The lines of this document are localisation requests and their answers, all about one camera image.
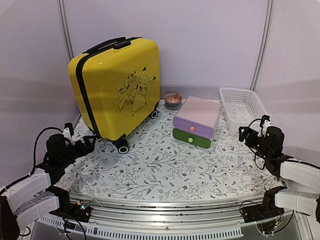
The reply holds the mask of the yellow Pikachu suitcase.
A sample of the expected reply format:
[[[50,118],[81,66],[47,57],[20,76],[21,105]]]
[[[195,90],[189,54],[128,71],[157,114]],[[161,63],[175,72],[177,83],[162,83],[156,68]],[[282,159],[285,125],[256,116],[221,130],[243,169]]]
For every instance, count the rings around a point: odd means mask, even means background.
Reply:
[[[84,123],[120,154],[129,151],[126,137],[159,115],[160,57],[153,40],[106,40],[74,57],[68,74]]]

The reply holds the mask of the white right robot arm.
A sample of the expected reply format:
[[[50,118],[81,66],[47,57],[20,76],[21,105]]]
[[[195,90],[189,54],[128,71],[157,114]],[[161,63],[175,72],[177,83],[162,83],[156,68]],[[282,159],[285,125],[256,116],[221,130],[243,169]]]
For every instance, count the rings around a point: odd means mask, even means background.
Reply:
[[[285,135],[271,125],[270,117],[259,118],[260,130],[250,126],[238,129],[239,141],[253,151],[255,157],[263,159],[263,169],[279,180],[287,180],[289,186],[278,186],[266,190],[261,204],[242,207],[240,214],[245,223],[257,222],[285,213],[285,209],[320,218],[320,168],[302,162],[283,153]]]

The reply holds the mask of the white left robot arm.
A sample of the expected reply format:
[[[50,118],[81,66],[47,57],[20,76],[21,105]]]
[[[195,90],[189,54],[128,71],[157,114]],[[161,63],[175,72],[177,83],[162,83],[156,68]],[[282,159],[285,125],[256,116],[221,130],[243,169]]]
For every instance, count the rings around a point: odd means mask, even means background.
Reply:
[[[67,167],[93,152],[96,137],[86,135],[81,140],[74,140],[74,128],[70,122],[57,131],[46,141],[43,161],[34,163],[30,173],[0,191],[2,240],[18,239],[22,230],[46,214],[61,217],[65,230],[89,222],[92,212],[89,203],[84,200],[71,203],[69,192],[56,184]]]

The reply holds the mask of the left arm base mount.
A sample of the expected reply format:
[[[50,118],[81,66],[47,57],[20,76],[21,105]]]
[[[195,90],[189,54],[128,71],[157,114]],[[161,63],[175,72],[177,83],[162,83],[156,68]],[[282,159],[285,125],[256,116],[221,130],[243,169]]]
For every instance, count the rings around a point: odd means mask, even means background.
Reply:
[[[69,209],[62,212],[63,217],[74,219],[82,223],[88,223],[91,217],[91,204],[86,200],[78,200],[76,203],[72,203]]]

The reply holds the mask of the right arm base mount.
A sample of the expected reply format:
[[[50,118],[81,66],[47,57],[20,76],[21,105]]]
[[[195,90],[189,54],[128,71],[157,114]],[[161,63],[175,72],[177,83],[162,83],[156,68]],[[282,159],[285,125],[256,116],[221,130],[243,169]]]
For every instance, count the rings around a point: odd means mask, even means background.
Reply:
[[[285,213],[284,208],[277,207],[275,204],[275,196],[281,190],[286,190],[285,186],[278,186],[267,190],[263,195],[262,203],[240,207],[239,212],[245,223],[257,222]]]

